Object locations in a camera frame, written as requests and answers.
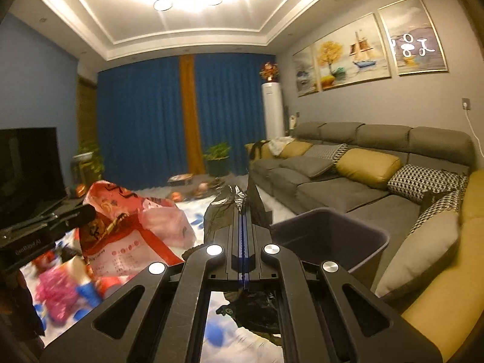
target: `round metal bolt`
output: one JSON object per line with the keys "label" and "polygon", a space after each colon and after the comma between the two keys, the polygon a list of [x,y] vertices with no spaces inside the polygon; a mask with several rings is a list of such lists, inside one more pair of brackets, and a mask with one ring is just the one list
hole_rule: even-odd
{"label": "round metal bolt", "polygon": [[275,253],[281,251],[281,248],[277,244],[268,244],[264,247],[264,251],[266,253],[274,255]]}
{"label": "round metal bolt", "polygon": [[222,253],[224,249],[219,246],[218,244],[212,244],[211,246],[207,247],[207,254],[211,256],[216,256]]}
{"label": "round metal bolt", "polygon": [[339,267],[338,264],[333,261],[326,261],[323,263],[323,269],[328,273],[334,273],[335,271],[338,271]]}
{"label": "round metal bolt", "polygon": [[161,262],[154,262],[148,267],[148,271],[151,274],[161,274],[165,271],[166,265]]}

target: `television screen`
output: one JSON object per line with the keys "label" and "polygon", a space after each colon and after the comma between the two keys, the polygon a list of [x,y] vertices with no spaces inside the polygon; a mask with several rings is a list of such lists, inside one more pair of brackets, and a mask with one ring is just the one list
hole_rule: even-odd
{"label": "television screen", "polygon": [[0,229],[66,196],[55,128],[0,129]]}

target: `sofa headrest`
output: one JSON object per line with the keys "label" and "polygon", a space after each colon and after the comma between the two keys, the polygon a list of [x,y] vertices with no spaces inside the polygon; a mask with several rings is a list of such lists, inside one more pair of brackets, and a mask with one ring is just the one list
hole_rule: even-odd
{"label": "sofa headrest", "polygon": [[319,138],[325,142],[356,144],[356,129],[363,123],[326,123],[319,127]]}
{"label": "sofa headrest", "polygon": [[410,152],[473,166],[474,144],[470,136],[451,129],[417,127],[410,130]]}
{"label": "sofa headrest", "polygon": [[300,123],[294,128],[294,136],[301,139],[321,140],[319,138],[319,127],[324,125],[321,121],[308,121]]}
{"label": "sofa headrest", "polygon": [[405,125],[362,125],[356,132],[356,143],[362,148],[408,152],[410,130]]}

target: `recessed spotlight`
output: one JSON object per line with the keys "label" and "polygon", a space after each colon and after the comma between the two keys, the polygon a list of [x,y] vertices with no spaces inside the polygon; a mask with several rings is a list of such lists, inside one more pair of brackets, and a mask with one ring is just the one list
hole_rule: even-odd
{"label": "recessed spotlight", "polygon": [[168,11],[172,6],[171,0],[156,0],[153,4],[153,8],[157,11]]}
{"label": "recessed spotlight", "polygon": [[219,5],[222,0],[207,0],[207,5]]}

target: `orange curtain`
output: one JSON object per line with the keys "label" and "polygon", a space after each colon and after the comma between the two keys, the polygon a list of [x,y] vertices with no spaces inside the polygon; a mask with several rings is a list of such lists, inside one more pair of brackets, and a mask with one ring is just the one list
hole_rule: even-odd
{"label": "orange curtain", "polygon": [[205,165],[203,163],[202,144],[198,128],[193,54],[180,56],[180,88],[188,171],[195,175],[204,174]]}

